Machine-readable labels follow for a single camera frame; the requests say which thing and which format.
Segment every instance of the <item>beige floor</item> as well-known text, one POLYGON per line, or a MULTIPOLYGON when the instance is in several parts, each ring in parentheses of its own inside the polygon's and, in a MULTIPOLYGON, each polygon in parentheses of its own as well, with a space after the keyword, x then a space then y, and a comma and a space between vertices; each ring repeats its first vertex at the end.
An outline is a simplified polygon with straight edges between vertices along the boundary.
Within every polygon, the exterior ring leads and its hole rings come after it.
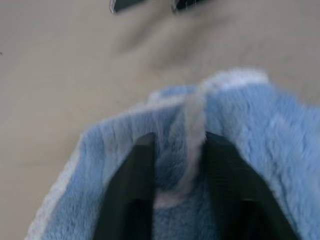
POLYGON ((0 2, 0 239, 23 239, 79 134, 157 88, 266 69, 320 104, 318 0, 212 0, 173 16, 152 0, 0 2))

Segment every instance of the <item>blue towel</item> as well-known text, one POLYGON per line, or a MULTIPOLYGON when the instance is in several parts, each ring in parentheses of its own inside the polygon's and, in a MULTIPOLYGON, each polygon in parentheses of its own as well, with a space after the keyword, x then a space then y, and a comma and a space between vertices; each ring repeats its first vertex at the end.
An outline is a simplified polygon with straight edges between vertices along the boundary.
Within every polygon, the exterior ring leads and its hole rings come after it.
POLYGON ((273 87, 253 69, 150 95, 81 137, 26 240, 91 240, 112 175, 133 143, 157 135, 155 240, 215 240, 198 168, 205 132, 224 136, 274 193, 300 239, 320 239, 320 111, 273 87))

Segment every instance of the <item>microfiber cloth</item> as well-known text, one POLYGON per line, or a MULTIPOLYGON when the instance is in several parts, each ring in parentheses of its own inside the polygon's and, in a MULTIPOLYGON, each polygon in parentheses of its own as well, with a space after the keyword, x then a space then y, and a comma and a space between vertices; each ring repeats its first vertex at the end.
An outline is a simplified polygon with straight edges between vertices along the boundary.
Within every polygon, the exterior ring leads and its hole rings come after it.
POLYGON ((150 132, 157 136, 153 239, 218 239, 199 170, 206 132, 235 145, 300 239, 320 239, 320 109, 300 104, 254 69, 155 92, 90 127, 25 239, 91 240, 110 179, 135 140, 150 132))

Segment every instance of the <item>fluffy blue fabric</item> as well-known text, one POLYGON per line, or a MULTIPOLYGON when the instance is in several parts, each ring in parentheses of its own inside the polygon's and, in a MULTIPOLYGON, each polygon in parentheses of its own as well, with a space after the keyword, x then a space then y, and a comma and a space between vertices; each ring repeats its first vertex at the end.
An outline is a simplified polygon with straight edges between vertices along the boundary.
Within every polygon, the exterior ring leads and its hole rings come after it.
POLYGON ((215 240, 198 170, 205 131, 226 137, 265 179, 301 239, 320 239, 320 111, 255 70, 164 89, 87 130, 45 198, 26 240, 90 240, 108 182, 134 141, 157 135, 153 238, 215 240))

